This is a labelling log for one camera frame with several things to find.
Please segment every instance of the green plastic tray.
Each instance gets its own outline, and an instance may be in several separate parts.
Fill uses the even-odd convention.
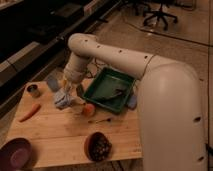
[[[135,79],[129,75],[110,68],[104,68],[87,88],[83,94],[83,98],[86,101],[92,102],[118,114],[126,104],[128,97],[132,92],[134,82]],[[110,100],[97,100],[103,97],[113,96],[116,89],[125,90],[125,93]]]

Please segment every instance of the chair wheel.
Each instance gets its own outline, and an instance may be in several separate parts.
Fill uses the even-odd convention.
[[[175,18],[173,22],[174,22],[174,23],[178,23],[178,19],[177,19],[177,18]]]
[[[168,26],[165,26],[165,27],[163,28],[163,30],[164,30],[164,31],[167,31],[167,30],[168,30]]]
[[[144,25],[144,26],[147,26],[147,22],[146,22],[146,21],[144,21],[144,22],[143,22],[143,25]]]

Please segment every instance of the wooden table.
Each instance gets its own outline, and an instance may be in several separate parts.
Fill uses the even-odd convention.
[[[85,89],[90,82],[84,80]],[[36,84],[42,95],[33,99],[24,91],[7,136],[7,141],[24,137],[31,142],[33,153],[27,168],[90,163],[84,153],[84,142],[88,135],[96,131],[104,133],[113,145],[109,161],[142,157],[136,110],[124,109],[117,116],[97,108],[94,117],[86,118],[79,115],[82,110],[80,98],[72,107],[59,110],[53,104],[53,93],[46,83]],[[41,109],[32,118],[20,123],[18,120],[35,103],[40,103]],[[113,117],[111,122],[88,123],[89,120],[109,117]]]

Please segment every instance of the white cylinder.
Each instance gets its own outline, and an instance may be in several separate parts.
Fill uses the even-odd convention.
[[[64,76],[71,83],[80,83],[86,74],[87,65],[92,58],[79,57],[71,53],[70,59],[65,66]]]
[[[206,171],[199,81],[182,63],[158,66],[138,94],[144,171]]]

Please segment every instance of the floor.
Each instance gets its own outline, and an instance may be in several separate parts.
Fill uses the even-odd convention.
[[[178,16],[179,22],[169,21],[168,31],[163,31],[161,21],[152,20],[148,26],[143,26],[144,17],[140,7],[140,15],[135,16],[132,6],[125,6],[120,11],[115,10],[93,34],[104,44],[148,52],[167,58],[176,59],[192,65],[200,78],[202,93],[202,111],[205,125],[206,143],[213,146],[213,3],[211,0],[197,0],[194,10],[186,10],[171,6],[165,8],[169,13]],[[158,4],[151,4],[157,9]],[[60,69],[54,70],[57,75]],[[3,145],[9,125],[16,107],[0,120],[0,146]],[[213,157],[209,158],[209,170],[213,171]],[[100,163],[96,165],[64,166],[57,168],[36,169],[38,171],[71,171],[71,170],[142,170],[142,160],[127,160],[121,162]]]

